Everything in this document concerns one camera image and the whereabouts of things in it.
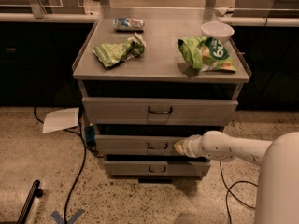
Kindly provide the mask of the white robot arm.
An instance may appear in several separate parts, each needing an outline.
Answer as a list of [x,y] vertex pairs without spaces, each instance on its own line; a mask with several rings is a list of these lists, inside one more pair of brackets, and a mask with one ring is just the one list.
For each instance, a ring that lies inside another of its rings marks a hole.
[[208,131],[179,140],[174,148],[190,158],[239,158],[259,166],[254,224],[299,224],[299,132],[266,141]]

